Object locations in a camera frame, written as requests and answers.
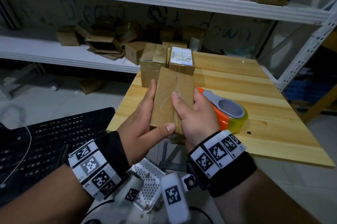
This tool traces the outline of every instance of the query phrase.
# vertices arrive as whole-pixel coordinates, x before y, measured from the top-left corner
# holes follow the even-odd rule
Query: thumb
[[[184,102],[177,92],[173,92],[171,98],[173,107],[181,119],[185,119],[187,115],[193,111],[192,108]]]
[[[162,139],[168,137],[171,133],[173,133],[175,128],[176,127],[173,123],[161,125],[139,137],[139,141],[141,141],[141,145],[146,147],[146,150],[149,150]]]

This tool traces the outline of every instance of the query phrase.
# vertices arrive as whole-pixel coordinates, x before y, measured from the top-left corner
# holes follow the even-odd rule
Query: orange tape dispenser
[[[228,129],[233,134],[240,132],[243,124],[248,119],[248,112],[244,107],[233,100],[222,98],[210,90],[198,87],[196,89],[211,102],[221,131]]]

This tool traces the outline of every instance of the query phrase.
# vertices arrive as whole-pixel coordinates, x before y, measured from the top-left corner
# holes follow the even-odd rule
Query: fingernail
[[[173,132],[176,128],[176,126],[173,123],[169,123],[166,125],[166,128],[169,132]]]
[[[174,96],[174,98],[178,98],[178,97],[179,97],[179,94],[178,94],[176,91],[174,91],[174,92],[172,93],[172,95]]]

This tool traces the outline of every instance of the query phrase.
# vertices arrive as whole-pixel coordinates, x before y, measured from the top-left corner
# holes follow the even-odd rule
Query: black cable
[[[111,199],[111,200],[105,201],[104,203],[101,203],[100,205],[95,206],[93,209],[91,209],[90,211],[87,212],[85,217],[87,217],[93,210],[96,210],[98,207],[100,207],[102,205],[105,205],[107,203],[113,203],[114,201],[115,201],[114,199]]]
[[[203,215],[206,216],[206,218],[208,218],[208,220],[211,222],[211,224],[214,224],[214,222],[212,221],[212,219],[207,215],[207,213],[205,213],[203,210],[195,207],[195,206],[190,206],[189,207],[190,211],[197,211],[197,212],[201,212]]]

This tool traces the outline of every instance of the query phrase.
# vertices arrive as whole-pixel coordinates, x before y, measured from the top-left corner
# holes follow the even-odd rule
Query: wristband
[[[187,172],[212,197],[221,196],[257,169],[246,149],[229,130],[216,132],[188,154]]]
[[[69,154],[68,164],[96,200],[109,197],[127,180],[130,168],[118,132],[90,140]]]

